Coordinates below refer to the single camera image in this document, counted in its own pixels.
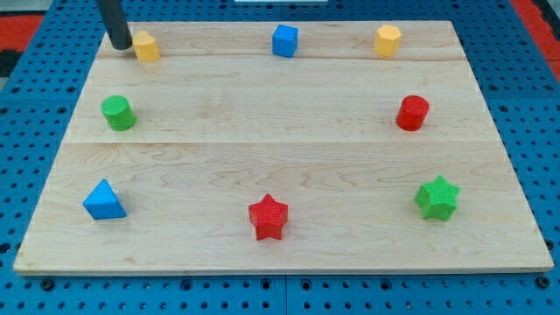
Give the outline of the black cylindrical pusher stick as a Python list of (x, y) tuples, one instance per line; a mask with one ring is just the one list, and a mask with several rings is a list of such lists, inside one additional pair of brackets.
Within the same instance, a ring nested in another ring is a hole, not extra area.
[(121, 0), (96, 0), (96, 3), (111, 45), (116, 50), (132, 47), (132, 36)]

